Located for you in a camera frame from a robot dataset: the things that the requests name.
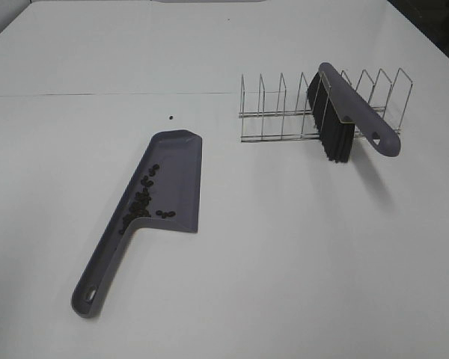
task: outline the hand brush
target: hand brush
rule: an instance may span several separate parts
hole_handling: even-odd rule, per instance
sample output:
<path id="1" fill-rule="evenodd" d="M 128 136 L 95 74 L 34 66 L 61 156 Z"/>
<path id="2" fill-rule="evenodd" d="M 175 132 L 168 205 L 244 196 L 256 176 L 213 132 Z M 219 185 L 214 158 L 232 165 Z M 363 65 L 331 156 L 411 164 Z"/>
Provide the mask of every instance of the hand brush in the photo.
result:
<path id="1" fill-rule="evenodd" d="M 331 64 L 320 65 L 309 85 L 308 100 L 329 160 L 349 160 L 355 125 L 382 155 L 399 154 L 401 143 L 397 133 Z"/>

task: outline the black bristles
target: black bristles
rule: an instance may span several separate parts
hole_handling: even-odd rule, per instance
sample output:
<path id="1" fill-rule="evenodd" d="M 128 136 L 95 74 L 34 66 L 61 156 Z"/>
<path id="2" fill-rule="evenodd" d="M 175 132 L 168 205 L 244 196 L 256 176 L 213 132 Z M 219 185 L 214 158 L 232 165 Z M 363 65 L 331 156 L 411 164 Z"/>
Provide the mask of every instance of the black bristles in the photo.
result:
<path id="1" fill-rule="evenodd" d="M 316 74 L 308 88 L 308 100 L 320 140 L 330 161 L 347 162 L 354 138 L 354 123 L 341 123 L 328 92 Z"/>

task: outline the gray dustpan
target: gray dustpan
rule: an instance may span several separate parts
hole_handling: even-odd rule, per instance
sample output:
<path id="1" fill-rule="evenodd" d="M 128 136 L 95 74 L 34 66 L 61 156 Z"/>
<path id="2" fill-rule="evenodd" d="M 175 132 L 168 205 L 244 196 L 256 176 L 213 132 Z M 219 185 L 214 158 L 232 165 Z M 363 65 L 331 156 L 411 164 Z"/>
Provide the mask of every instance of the gray dustpan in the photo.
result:
<path id="1" fill-rule="evenodd" d="M 97 315 L 138 228 L 196 233 L 201 137 L 186 130 L 154 135 L 72 295 L 82 317 Z"/>

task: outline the white table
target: white table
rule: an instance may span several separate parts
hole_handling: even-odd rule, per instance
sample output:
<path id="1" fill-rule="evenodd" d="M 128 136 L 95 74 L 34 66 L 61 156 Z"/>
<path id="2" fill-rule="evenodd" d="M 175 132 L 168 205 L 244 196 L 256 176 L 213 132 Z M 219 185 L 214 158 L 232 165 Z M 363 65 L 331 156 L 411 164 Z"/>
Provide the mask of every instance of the white table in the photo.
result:
<path id="1" fill-rule="evenodd" d="M 406 69 L 399 157 L 239 143 L 241 73 L 321 61 Z M 198 234 L 139 230 L 78 317 L 147 142 L 179 128 L 204 139 Z M 33 3 L 0 35 L 0 358 L 449 358 L 449 60 L 378 1 Z"/>

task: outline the metal wire rack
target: metal wire rack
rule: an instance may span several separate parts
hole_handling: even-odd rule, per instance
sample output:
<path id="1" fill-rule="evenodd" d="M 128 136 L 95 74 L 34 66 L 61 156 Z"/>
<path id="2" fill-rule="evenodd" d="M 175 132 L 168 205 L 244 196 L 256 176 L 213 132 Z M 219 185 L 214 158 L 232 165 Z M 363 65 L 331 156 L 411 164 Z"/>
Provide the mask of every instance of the metal wire rack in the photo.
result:
<path id="1" fill-rule="evenodd" d="M 346 71 L 341 71 L 341 75 L 352 86 Z M 241 100 L 239 105 L 239 118 L 242 121 L 241 142 L 318 139 L 319 132 L 314 125 L 307 96 L 308 85 L 305 74 L 301 73 L 297 91 L 293 96 L 293 98 L 296 97 L 296 102 L 290 108 L 289 96 L 293 94 L 291 90 L 288 90 L 283 73 L 279 77 L 278 90 L 267 92 L 263 76 L 260 75 L 257 93 L 246 92 L 245 77 L 241 75 Z M 362 70 L 355 90 L 364 99 L 367 99 L 367 103 L 381 115 L 397 134 L 400 134 L 412 86 L 411 78 L 402 68 L 396 72 L 393 81 L 383 69 L 378 70 L 376 78 L 371 77 L 367 70 Z M 356 127 L 355 138 L 360 137 L 362 137 L 362 134 Z"/>

